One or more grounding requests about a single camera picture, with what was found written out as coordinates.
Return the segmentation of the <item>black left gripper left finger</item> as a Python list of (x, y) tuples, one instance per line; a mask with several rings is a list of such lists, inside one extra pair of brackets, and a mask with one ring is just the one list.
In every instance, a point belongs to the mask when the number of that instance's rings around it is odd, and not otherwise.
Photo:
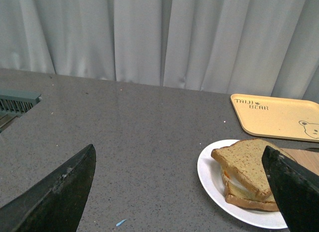
[(2, 232), (75, 232), (96, 168), (92, 144), (0, 209)]

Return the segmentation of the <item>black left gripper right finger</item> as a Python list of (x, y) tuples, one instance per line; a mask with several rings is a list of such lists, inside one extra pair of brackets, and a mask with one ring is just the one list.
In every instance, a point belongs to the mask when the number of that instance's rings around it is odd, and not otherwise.
[(291, 232), (319, 230), (319, 176), (266, 146), (262, 165), (277, 206)]

